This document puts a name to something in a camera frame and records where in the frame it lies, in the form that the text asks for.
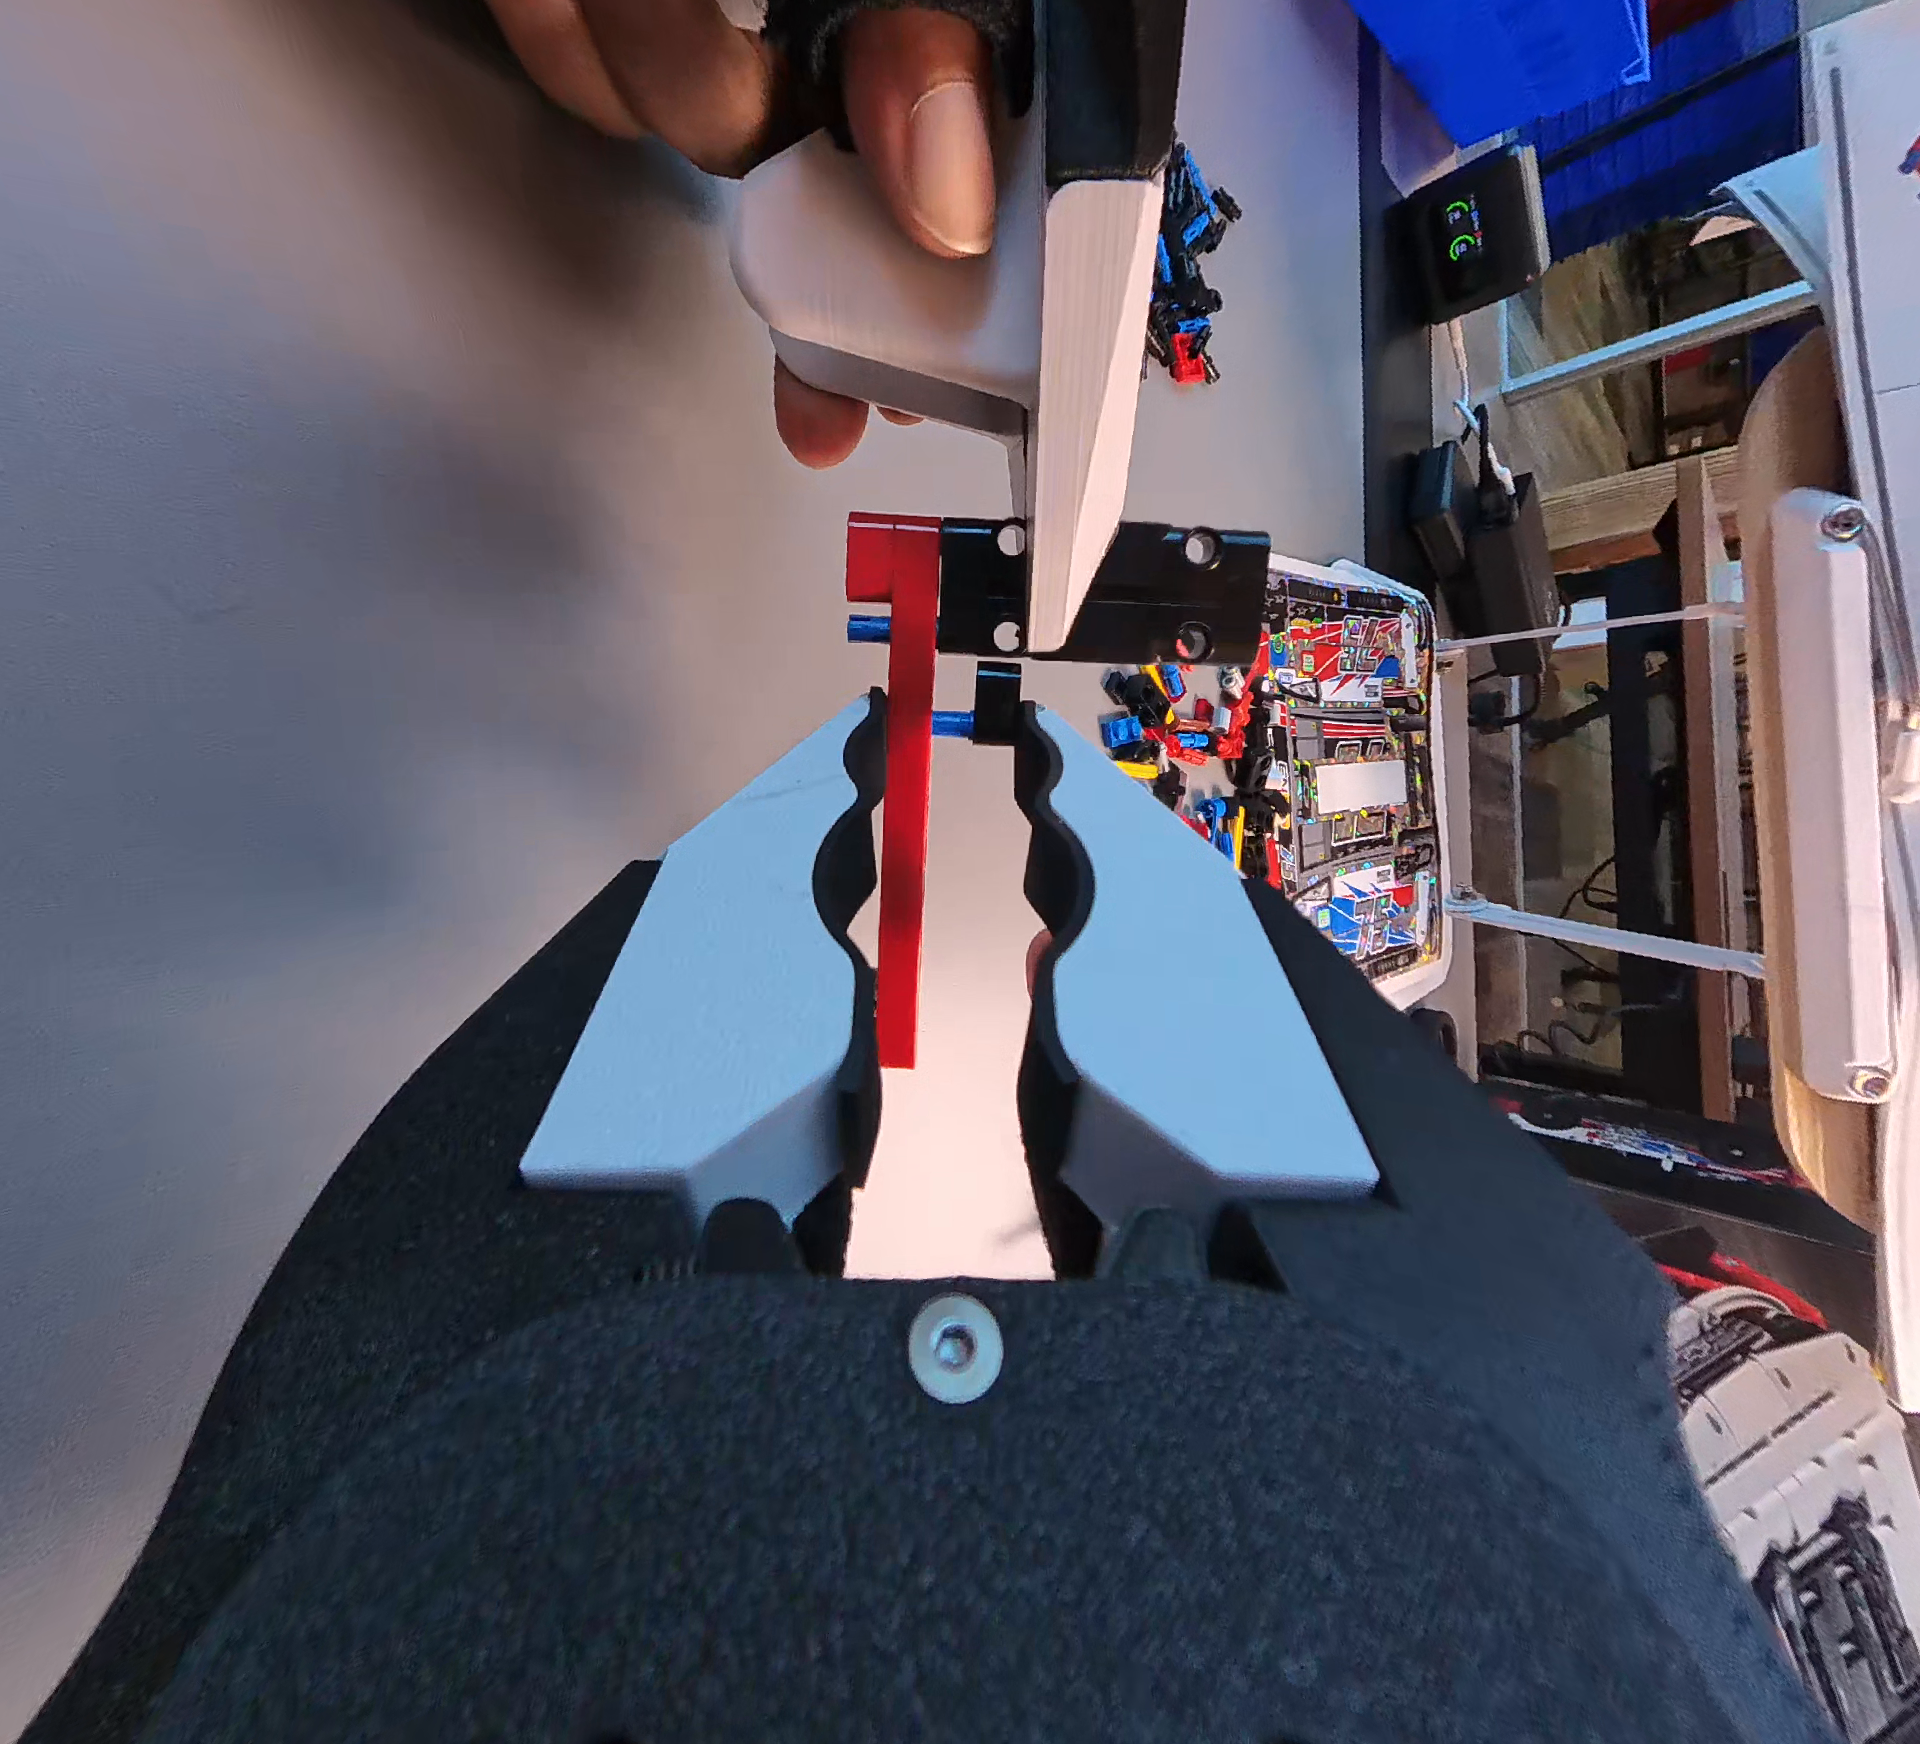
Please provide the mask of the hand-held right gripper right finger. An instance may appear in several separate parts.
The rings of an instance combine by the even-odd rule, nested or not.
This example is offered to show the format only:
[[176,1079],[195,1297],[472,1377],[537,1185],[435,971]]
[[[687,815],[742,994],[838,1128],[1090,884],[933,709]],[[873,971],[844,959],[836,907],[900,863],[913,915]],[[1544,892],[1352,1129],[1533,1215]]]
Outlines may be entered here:
[[1021,707],[1027,976],[1018,1116],[1047,1243],[1140,1213],[1358,1203],[1379,1161],[1235,867],[1057,709]]

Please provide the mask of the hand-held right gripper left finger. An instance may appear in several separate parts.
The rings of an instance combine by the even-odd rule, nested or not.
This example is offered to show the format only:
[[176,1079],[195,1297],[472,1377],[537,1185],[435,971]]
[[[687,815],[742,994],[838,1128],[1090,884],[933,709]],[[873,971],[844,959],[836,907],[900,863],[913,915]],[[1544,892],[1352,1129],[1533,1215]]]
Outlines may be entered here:
[[525,1143],[529,1190],[722,1203],[785,1227],[845,1191],[878,1118],[873,971],[886,692],[814,730],[671,841]]

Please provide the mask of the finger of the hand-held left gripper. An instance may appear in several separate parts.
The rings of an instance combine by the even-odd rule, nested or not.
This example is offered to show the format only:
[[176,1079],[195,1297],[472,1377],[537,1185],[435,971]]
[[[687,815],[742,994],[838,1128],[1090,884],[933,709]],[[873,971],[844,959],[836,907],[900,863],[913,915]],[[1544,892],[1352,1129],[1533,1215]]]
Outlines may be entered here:
[[1026,445],[1031,652],[1065,646],[1123,513],[1160,215],[1160,180],[1072,180],[1045,199]]

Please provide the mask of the black lego panel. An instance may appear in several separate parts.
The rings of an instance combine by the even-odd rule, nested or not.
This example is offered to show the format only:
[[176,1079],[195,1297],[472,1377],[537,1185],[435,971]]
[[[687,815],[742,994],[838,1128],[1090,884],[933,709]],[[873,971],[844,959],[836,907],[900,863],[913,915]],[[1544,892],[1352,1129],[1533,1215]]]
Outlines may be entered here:
[[1012,517],[939,521],[937,619],[943,654],[1145,665],[1250,665],[1266,627],[1272,538],[1262,529],[1125,520],[1099,558],[1064,643],[1042,649],[1027,624],[1027,562],[1003,546]]

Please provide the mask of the long red lego beam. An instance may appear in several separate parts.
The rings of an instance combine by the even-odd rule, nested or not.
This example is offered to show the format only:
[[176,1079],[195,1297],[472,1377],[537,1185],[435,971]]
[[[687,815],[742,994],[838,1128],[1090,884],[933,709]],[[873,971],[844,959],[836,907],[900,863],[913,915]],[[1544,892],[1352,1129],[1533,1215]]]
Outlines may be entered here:
[[886,1069],[909,1069],[917,1054],[939,577],[939,520],[900,517],[890,544],[876,934],[876,1055]]

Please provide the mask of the pile of mixed lego pieces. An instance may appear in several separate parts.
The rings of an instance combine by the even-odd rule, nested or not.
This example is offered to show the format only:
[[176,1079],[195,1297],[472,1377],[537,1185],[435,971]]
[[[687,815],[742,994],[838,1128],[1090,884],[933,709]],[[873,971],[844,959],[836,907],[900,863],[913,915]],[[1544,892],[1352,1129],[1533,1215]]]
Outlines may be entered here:
[[1220,665],[1203,698],[1186,663],[1105,670],[1111,709],[1097,735],[1115,767],[1142,781],[1250,882],[1283,889],[1293,866],[1290,706],[1262,640],[1250,665]]

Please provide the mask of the black lego box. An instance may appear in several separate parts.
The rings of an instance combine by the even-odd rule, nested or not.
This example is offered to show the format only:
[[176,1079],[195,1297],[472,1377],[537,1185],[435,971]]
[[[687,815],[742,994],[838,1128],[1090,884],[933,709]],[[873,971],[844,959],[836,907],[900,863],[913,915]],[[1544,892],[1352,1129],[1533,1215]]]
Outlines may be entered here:
[[1487,1079],[1666,1277],[1682,1437],[1719,1538],[1845,1739],[1917,1737],[1917,1491],[1872,1343],[1867,1233],[1769,1132]]

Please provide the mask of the lego instruction booklet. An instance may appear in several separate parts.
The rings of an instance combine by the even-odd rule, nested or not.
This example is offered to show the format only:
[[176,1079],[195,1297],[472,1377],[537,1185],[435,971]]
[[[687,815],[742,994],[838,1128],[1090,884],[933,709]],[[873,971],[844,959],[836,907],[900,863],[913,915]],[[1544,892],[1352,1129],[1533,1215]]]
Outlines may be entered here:
[[[1867,351],[1866,387],[1915,387],[1917,558],[1915,0],[1815,28],[1810,87],[1813,146],[1731,178],[1728,194],[1810,284],[1815,330],[1850,331]],[[1867,1233],[1877,1356],[1894,1402],[1915,1414],[1917,1236],[1894,1256]]]

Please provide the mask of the pile of black blue pins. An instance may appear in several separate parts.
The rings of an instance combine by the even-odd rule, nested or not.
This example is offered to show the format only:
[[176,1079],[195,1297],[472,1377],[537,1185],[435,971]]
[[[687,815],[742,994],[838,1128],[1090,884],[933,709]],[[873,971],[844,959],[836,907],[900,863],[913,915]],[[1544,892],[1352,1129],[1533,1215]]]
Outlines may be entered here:
[[1143,347],[1179,387],[1211,387],[1220,379],[1209,339],[1224,298],[1206,280],[1202,262],[1239,217],[1235,195],[1214,186],[1174,136],[1163,166]]

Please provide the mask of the colourful sticker sheet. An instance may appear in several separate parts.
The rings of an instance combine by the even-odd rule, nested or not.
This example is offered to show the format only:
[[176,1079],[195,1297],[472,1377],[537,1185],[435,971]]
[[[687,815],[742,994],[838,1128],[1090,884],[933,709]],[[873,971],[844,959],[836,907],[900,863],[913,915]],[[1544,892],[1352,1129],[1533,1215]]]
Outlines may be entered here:
[[1435,615],[1345,558],[1270,554],[1237,867],[1397,1010],[1449,963]]

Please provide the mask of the black device with green display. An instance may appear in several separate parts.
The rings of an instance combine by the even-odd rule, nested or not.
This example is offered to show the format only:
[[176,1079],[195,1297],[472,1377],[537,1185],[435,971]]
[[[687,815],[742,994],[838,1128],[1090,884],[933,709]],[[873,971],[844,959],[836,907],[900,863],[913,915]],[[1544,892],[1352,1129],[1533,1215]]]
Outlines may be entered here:
[[1404,307],[1424,325],[1523,291],[1554,262],[1533,144],[1435,176],[1389,208],[1385,231]]

